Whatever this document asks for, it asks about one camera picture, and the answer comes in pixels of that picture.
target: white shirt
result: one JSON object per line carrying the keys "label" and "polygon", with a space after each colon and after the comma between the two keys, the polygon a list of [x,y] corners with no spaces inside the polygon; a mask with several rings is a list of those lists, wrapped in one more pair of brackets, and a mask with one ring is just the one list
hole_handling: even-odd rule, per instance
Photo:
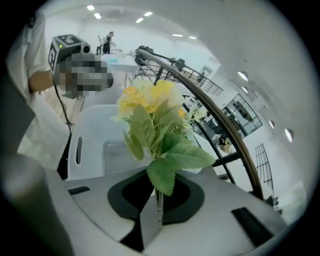
{"label": "white shirt", "polygon": [[9,50],[6,66],[12,81],[35,113],[18,153],[56,170],[68,142],[69,130],[41,94],[29,92],[28,84],[34,73],[50,69],[43,14],[36,14],[33,28],[27,25],[23,28]]}

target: recessed light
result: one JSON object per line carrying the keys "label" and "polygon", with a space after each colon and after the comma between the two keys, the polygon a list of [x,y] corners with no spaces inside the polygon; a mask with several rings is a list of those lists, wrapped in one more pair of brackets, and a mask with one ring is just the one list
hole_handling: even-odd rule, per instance
{"label": "recessed light", "polygon": [[284,133],[286,138],[292,143],[294,139],[294,132],[290,129],[284,129]]}
{"label": "recessed light", "polygon": [[96,17],[98,20],[101,19],[101,15],[100,15],[99,13],[95,13],[95,14],[94,14],[94,17]]}
{"label": "recessed light", "polygon": [[246,87],[242,86],[242,90],[244,90],[246,93],[248,93],[248,89]]}
{"label": "recessed light", "polygon": [[248,73],[245,72],[245,71],[241,71],[241,72],[238,72],[239,76],[242,77],[244,80],[248,81],[249,80],[249,76],[248,76]]}
{"label": "recessed light", "polygon": [[275,122],[274,122],[274,121],[270,121],[270,120],[269,120],[269,124],[270,124],[270,126],[271,126],[272,129],[275,128]]}
{"label": "recessed light", "polygon": [[143,16],[148,17],[148,16],[150,16],[151,14],[153,14],[153,12],[148,11],[148,12],[147,12],[147,13],[145,13]]}
{"label": "recessed light", "polygon": [[137,21],[135,23],[140,23],[144,20],[144,18],[138,18]]}
{"label": "recessed light", "polygon": [[95,7],[93,5],[88,5],[86,7],[89,11],[93,11],[95,9]]}

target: standing person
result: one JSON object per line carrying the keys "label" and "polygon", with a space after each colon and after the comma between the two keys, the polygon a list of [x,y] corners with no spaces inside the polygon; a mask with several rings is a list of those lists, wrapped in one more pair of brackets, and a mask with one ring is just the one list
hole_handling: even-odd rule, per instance
{"label": "standing person", "polygon": [[110,54],[110,43],[111,43],[111,38],[114,36],[114,32],[111,31],[105,39],[105,43],[103,45],[103,54]]}
{"label": "standing person", "polygon": [[45,16],[36,13],[13,42],[6,67],[14,85],[35,114],[18,153],[67,178],[70,132],[57,113],[37,93],[54,85],[45,40]]}
{"label": "standing person", "polygon": [[101,55],[101,48],[103,45],[103,41],[100,38],[100,35],[98,35],[98,47],[96,48],[96,55]]}

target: artificial flower bouquet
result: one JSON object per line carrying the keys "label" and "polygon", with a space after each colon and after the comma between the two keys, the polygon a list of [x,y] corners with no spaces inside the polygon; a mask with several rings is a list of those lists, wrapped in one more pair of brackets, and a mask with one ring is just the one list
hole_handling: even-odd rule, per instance
{"label": "artificial flower bouquet", "polygon": [[126,145],[137,160],[151,158],[147,174],[152,185],[171,196],[177,170],[203,168],[215,162],[188,139],[190,124],[203,118],[207,110],[192,106],[186,113],[182,108],[184,98],[173,82],[158,80],[153,85],[138,81],[124,89],[113,120],[129,125],[128,133],[123,132]]}

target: forearm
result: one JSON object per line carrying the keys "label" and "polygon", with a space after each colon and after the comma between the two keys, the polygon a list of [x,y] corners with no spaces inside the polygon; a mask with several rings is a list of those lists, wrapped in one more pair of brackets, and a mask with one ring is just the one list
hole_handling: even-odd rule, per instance
{"label": "forearm", "polygon": [[37,71],[28,80],[30,92],[41,92],[54,85],[51,70]]}

